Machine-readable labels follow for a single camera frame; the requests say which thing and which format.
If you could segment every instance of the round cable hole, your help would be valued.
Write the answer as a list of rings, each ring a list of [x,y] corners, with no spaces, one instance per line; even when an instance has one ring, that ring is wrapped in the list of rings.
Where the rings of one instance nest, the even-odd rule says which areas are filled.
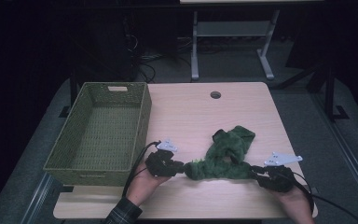
[[[211,97],[214,99],[219,99],[220,97],[222,97],[222,94],[218,91],[213,91],[211,92]]]

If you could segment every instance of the human hand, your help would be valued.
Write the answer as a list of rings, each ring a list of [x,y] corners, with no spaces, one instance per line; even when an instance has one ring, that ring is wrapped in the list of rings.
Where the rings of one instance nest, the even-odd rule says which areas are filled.
[[[310,204],[304,192],[294,186],[288,192],[268,190],[281,202],[284,211],[296,224],[314,224]]]
[[[142,162],[135,171],[136,175],[127,191],[127,199],[139,206],[144,203],[156,190],[156,188],[169,180],[170,176],[153,176]]]

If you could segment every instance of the left hand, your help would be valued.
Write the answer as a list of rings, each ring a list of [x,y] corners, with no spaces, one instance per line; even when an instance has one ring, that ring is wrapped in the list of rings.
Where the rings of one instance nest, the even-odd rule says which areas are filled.
[[[149,173],[144,162],[142,162],[136,169],[136,175],[127,191],[127,199],[137,206],[144,203],[156,190],[156,188],[167,180],[170,176],[153,176]]]

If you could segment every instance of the green cloth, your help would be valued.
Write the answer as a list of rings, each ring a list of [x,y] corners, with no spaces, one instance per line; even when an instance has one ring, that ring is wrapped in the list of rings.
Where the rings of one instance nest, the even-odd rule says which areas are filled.
[[[255,133],[241,126],[236,126],[227,133],[223,130],[217,131],[213,135],[213,144],[208,149],[205,160],[185,164],[185,174],[193,180],[248,178],[250,165],[243,160],[254,138]],[[226,157],[230,157],[231,162],[224,161]]]

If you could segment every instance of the gray carpet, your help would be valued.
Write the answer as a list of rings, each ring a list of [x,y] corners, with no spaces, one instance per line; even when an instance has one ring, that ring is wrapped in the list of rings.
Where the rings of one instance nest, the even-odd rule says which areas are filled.
[[[262,39],[230,40],[228,44],[221,46],[219,52],[200,54],[199,82],[262,81],[268,85],[276,85],[301,71],[284,67],[292,43],[274,41],[268,51],[268,59],[276,78],[267,81],[255,53],[255,49],[261,44]],[[187,52],[181,54],[181,58],[161,58],[148,63],[156,70],[154,81],[156,83],[190,82],[189,56]],[[142,66],[142,68],[149,77],[152,77],[153,71],[149,67]],[[142,80],[143,77],[138,76],[137,81]],[[305,86],[308,80],[308,77],[303,78],[285,90],[271,91],[272,97],[295,153],[304,158],[300,163],[301,168],[310,185],[317,190],[317,195],[347,208],[358,216],[358,184],[330,128],[334,125],[339,129],[358,160],[358,106],[353,101],[351,92],[337,82],[335,105],[342,105],[350,119],[337,120],[335,124],[326,121],[318,105],[318,101],[323,100],[323,92],[317,95],[307,93]],[[62,109],[69,105],[69,93],[69,81],[66,81],[51,101],[46,115],[7,181],[0,195],[0,223],[21,223],[26,214],[34,190],[43,177],[44,162],[63,125],[64,119],[59,118],[59,115]],[[40,197],[43,199],[42,205],[35,209],[34,216],[30,218],[31,223],[101,222],[101,220],[56,219],[52,215],[52,210],[62,185],[53,180],[51,183],[48,182],[47,186],[48,193]],[[335,207],[319,200],[315,202],[319,209],[319,215],[315,218],[316,223],[356,223]],[[292,222],[288,219],[273,219],[263,220],[263,223]]]

